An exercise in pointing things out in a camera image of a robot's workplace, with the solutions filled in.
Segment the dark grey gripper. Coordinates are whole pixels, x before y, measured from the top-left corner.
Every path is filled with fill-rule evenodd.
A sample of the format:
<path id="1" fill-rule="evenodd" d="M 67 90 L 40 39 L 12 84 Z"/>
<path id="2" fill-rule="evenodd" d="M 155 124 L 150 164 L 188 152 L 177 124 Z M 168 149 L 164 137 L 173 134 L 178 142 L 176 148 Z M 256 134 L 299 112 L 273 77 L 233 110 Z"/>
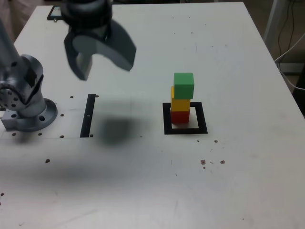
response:
<path id="1" fill-rule="evenodd" d="M 70 25 L 64 39 L 69 66 L 82 81 L 87 81 L 95 54 L 108 58 L 117 67 L 133 68 L 136 46 L 128 32 L 115 20 L 101 27 Z"/>

